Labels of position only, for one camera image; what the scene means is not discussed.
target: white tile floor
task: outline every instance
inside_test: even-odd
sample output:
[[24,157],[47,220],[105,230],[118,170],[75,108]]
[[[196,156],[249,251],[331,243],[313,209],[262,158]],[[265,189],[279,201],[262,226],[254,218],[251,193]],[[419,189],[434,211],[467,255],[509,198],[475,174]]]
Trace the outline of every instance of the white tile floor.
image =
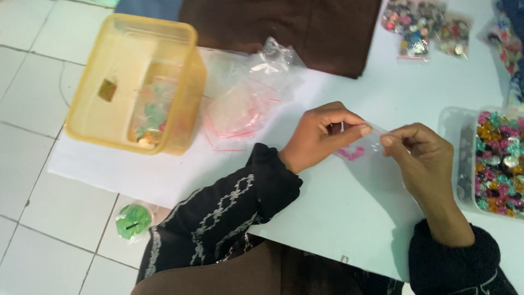
[[133,288],[147,241],[128,245],[112,219],[133,199],[45,169],[111,12],[69,0],[0,1],[0,294]]

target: black sleeve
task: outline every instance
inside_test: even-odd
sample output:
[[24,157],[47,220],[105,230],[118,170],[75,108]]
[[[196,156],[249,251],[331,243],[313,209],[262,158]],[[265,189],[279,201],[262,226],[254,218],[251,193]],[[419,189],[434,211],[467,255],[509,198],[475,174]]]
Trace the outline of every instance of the black sleeve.
[[416,295],[517,294],[499,267],[497,242],[471,225],[475,243],[451,248],[433,240],[424,219],[415,226],[409,247],[409,276]]
[[244,168],[196,190],[149,229],[137,282],[155,272],[222,259],[251,224],[268,222],[293,202],[301,185],[276,149],[255,144]]

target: beads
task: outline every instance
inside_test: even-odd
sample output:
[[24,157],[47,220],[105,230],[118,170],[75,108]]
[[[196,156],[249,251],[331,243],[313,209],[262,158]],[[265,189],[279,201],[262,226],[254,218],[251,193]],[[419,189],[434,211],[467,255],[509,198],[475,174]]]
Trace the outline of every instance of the beads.
[[524,213],[524,118],[483,111],[477,122],[476,205],[509,217]]

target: fingernail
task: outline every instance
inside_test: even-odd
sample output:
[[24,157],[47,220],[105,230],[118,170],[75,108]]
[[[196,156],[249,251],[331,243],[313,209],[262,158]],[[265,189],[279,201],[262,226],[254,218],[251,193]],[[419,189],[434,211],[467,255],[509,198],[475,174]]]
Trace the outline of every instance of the fingernail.
[[387,136],[382,138],[382,144],[384,146],[391,146],[393,144],[393,140]]
[[370,133],[371,133],[371,127],[369,127],[368,125],[363,125],[361,127],[361,135],[362,135],[362,137],[368,136],[368,134],[370,134]]

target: person's left hand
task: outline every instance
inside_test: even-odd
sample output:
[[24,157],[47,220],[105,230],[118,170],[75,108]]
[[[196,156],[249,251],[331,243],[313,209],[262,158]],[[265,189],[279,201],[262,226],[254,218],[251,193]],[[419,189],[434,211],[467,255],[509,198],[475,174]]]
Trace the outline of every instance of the person's left hand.
[[339,101],[306,111],[278,156],[288,170],[298,174],[322,162],[336,150],[370,134],[371,127],[363,123],[361,117],[348,111]]

